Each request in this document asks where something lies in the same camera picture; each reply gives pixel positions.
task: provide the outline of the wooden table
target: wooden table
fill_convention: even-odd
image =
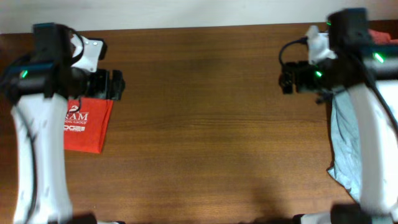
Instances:
[[[396,23],[375,29],[397,34]],[[124,72],[103,153],[67,151],[77,213],[128,223],[237,223],[290,217],[351,202],[326,172],[332,160],[325,105],[283,95],[280,48],[308,24],[83,32],[108,43],[99,67]],[[0,35],[1,70],[30,34]],[[285,61],[305,59],[305,47]],[[16,137],[0,109],[0,222],[17,197]]]

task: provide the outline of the red cloth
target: red cloth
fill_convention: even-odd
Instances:
[[[398,44],[398,40],[391,40],[391,35],[375,30],[369,30],[373,41],[377,44]]]
[[[101,153],[113,106],[112,100],[69,100],[64,125],[64,147],[68,150]]]

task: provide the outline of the light blue cloth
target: light blue cloth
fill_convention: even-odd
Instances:
[[[328,173],[358,202],[362,187],[361,143],[358,122],[347,91],[334,97],[330,121],[335,165]]]

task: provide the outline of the green light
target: green light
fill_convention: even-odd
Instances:
[[[374,53],[373,57],[378,60],[380,63],[384,63],[384,59],[378,53]]]
[[[319,77],[319,78],[322,77],[322,75],[323,75],[322,72],[319,72],[319,71],[316,71],[315,74],[316,74],[317,77]]]
[[[27,76],[27,70],[21,71],[21,78],[25,78]]]

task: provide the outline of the white wall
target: white wall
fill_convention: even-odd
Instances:
[[[77,30],[322,22],[345,7],[398,19],[397,0],[0,0],[0,32],[30,32],[38,22]]]

